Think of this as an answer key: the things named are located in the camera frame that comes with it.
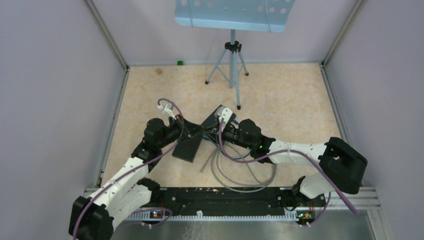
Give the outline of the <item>black mat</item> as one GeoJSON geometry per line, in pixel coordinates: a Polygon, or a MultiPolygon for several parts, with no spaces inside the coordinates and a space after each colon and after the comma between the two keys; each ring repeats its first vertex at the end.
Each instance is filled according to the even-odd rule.
{"type": "Polygon", "coordinates": [[[172,152],[172,156],[179,160],[193,163],[202,140],[203,134],[199,133],[192,136],[190,139],[179,141],[172,152]]]}

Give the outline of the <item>black network switch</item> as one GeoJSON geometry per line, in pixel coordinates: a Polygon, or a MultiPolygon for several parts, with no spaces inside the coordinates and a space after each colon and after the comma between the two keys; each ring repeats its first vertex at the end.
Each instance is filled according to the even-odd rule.
{"type": "Polygon", "coordinates": [[[229,115],[227,123],[232,123],[233,120],[236,119],[236,114],[229,109],[228,107],[220,104],[217,108],[215,108],[211,114],[201,123],[201,126],[204,130],[204,132],[213,132],[219,127],[220,121],[218,118],[220,117],[218,115],[218,112],[221,112],[224,109],[228,109],[227,113],[229,115]]]}

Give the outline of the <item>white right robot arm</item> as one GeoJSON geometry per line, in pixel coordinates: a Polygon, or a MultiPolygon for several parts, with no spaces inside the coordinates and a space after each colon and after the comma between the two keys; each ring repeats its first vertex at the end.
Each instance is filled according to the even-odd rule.
{"type": "Polygon", "coordinates": [[[307,206],[313,198],[324,193],[356,195],[360,190],[368,160],[339,137],[309,144],[278,140],[263,135],[251,119],[234,126],[218,117],[216,127],[218,143],[229,142],[250,150],[252,163],[316,168],[318,172],[302,178],[293,192],[293,200],[299,206],[307,206]]]}

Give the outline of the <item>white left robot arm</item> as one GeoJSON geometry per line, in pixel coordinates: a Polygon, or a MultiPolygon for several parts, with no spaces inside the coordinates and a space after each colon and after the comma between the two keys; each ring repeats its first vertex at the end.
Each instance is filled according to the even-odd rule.
{"type": "Polygon", "coordinates": [[[79,196],[72,205],[68,233],[74,240],[109,240],[118,226],[139,207],[160,202],[155,181],[146,176],[165,156],[162,149],[200,136],[204,127],[184,119],[150,119],[144,137],[121,169],[88,197],[79,196]]]}

